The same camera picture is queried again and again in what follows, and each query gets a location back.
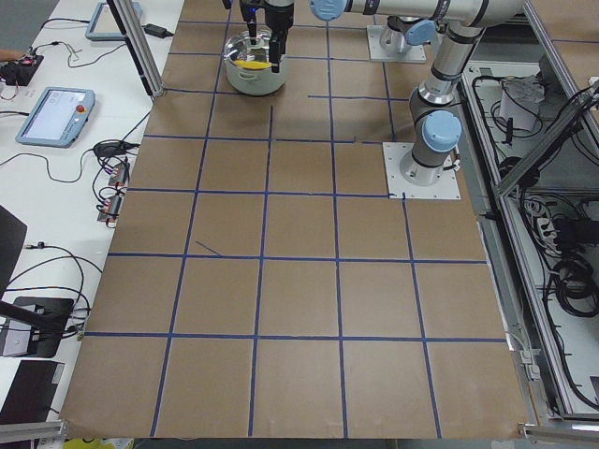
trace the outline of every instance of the pot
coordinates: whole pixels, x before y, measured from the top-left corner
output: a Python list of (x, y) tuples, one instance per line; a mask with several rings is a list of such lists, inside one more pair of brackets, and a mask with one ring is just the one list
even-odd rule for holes
[(279, 73), (270, 70), (270, 31), (258, 31), (253, 44), (247, 31), (233, 36), (225, 45), (226, 77), (238, 91), (254, 96), (268, 95), (285, 84), (287, 65), (282, 55)]

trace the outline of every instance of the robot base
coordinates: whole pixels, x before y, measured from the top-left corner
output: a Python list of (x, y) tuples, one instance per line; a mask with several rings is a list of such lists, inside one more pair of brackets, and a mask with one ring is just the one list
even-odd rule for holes
[(427, 62), (427, 56), (424, 52), (424, 47), (415, 45), (410, 50), (404, 53), (396, 51), (388, 51), (381, 47), (380, 39), (383, 32), (387, 29), (385, 25), (368, 25), (366, 34), (368, 36), (368, 48), (371, 51), (371, 60), (380, 62), (398, 62), (424, 64)]
[[(383, 155), (385, 156), (385, 170), (387, 172), (387, 187), (391, 198), (414, 199), (461, 199), (460, 188), (453, 170), (442, 171), (439, 181), (428, 187), (421, 187), (409, 182), (400, 170), (402, 158), (412, 150), (413, 143), (385, 142)], [(445, 167), (451, 166), (448, 156)]]

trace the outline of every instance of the white table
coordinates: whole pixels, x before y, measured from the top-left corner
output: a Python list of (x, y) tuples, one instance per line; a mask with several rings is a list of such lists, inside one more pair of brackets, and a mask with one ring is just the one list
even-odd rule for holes
[[(155, 23), (174, 31), (183, 0), (138, 0), (143, 8), (142, 23)], [(89, 20), (96, 0), (61, 0), (51, 17)], [(72, 45), (80, 59), (74, 65), (93, 61), (123, 42), (92, 42), (85, 38), (86, 25), (74, 22), (50, 22), (41, 30), (34, 47), (54, 40)], [(159, 70), (162, 72), (172, 38), (159, 39), (148, 36), (148, 42)], [(39, 49), (45, 59), (29, 86), (21, 88), (12, 101), (0, 101), (0, 110), (29, 112), (39, 95), (48, 86), (77, 87), (95, 91), (95, 107), (80, 138), (69, 148), (24, 146), (14, 138), (24, 122), (23, 116), (0, 119), (0, 161), (20, 152), (42, 154), (50, 159), (50, 170), (55, 178), (71, 180), (80, 172), (80, 156), (100, 140), (122, 138), (152, 107), (145, 94), (136, 68), (126, 47), (102, 58), (97, 64), (83, 68), (68, 68), (65, 46)], [(7, 87), (3, 96), (11, 94)], [(145, 122), (133, 132), (127, 141), (139, 143)], [(94, 155), (84, 156), (84, 169), (80, 181), (59, 183), (51, 181), (42, 159), (22, 156), (0, 167), (0, 204), (19, 217), (28, 226), (26, 243), (45, 241), (47, 244), (67, 248), (76, 255), (86, 257), (103, 267), (113, 231), (96, 221), (96, 200), (92, 192), (92, 180), (99, 169)], [(108, 183), (108, 175), (102, 174), (97, 186)], [(51, 257), (65, 255), (57, 250), (22, 251), (15, 274)], [(94, 300), (100, 279), (99, 273), (82, 262), (85, 269), (83, 294)], [(63, 259), (38, 268), (18, 279), (10, 287), (60, 285), (78, 288), (80, 274), (73, 260)], [(8, 292), (4, 300), (12, 302), (18, 296), (74, 297), (61, 291)], [(56, 357), (65, 363), (65, 370), (58, 385), (52, 407), (60, 410), (75, 366), (80, 343), (76, 338), (63, 340)], [(0, 404), (4, 403), (12, 379), (19, 365), (19, 358), (0, 357)], [(49, 420), (56, 419), (50, 413)]]

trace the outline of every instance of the tablet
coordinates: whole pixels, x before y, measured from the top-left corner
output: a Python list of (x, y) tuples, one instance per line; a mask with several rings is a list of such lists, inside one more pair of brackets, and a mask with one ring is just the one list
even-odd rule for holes
[[(133, 9), (141, 17), (141, 5), (138, 2), (133, 2)], [(123, 40), (123, 35), (119, 30), (112, 12), (107, 3), (98, 3), (95, 7), (94, 15), (87, 25), (85, 37), (90, 40)]]
[(47, 87), (16, 140), (25, 145), (68, 147), (87, 122), (94, 103), (94, 91)]

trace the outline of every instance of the person's arm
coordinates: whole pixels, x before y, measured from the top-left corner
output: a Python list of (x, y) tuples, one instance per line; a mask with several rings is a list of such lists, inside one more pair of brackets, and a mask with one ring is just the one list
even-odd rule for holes
[(23, 55), (24, 53), (22, 51), (0, 49), (0, 63), (16, 61), (17, 59), (20, 59)]

